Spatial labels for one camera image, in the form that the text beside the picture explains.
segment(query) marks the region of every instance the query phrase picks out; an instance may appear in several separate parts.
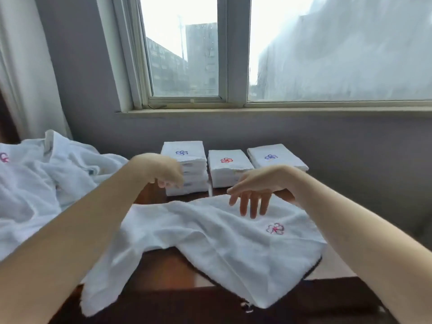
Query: window pane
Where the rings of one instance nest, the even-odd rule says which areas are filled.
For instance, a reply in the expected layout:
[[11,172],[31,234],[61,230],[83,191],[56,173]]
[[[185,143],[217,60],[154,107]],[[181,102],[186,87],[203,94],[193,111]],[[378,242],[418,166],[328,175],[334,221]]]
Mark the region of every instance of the window pane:
[[252,0],[249,101],[432,99],[432,0]]
[[217,0],[141,0],[154,96],[219,95]]

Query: curtain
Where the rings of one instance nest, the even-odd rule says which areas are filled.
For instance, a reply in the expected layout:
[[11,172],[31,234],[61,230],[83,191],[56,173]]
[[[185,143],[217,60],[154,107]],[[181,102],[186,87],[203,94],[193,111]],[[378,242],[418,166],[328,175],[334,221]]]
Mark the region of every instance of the curtain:
[[35,0],[0,0],[0,90],[21,139],[71,137]]

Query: window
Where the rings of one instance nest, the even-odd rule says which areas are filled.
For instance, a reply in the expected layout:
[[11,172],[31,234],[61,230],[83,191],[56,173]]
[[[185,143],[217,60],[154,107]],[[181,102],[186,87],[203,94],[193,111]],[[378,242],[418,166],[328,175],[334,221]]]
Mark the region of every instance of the window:
[[113,2],[137,109],[432,106],[432,0]]

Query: person's right hand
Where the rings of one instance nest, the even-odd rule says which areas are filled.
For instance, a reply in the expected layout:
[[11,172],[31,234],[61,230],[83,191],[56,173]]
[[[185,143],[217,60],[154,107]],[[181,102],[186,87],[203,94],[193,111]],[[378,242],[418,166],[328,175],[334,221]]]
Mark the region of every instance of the person's right hand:
[[261,199],[260,215],[264,215],[267,212],[272,193],[285,189],[283,181],[284,171],[287,168],[286,165],[275,165],[246,172],[235,186],[227,190],[227,193],[231,195],[230,206],[234,206],[237,199],[240,198],[240,213],[245,216],[250,200],[251,218],[256,218],[258,203]]
[[183,168],[181,164],[171,157],[157,153],[143,153],[130,160],[137,174],[143,174],[150,183],[158,180],[160,187],[182,186]]

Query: sky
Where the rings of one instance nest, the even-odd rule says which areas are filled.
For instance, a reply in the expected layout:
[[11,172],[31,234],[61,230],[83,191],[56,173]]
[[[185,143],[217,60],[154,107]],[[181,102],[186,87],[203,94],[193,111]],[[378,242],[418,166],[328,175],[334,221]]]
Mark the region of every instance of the sky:
[[[249,81],[256,84],[260,53],[281,28],[306,14],[313,0],[252,0]],[[217,22],[217,0],[141,0],[146,36],[187,60],[185,29]]]

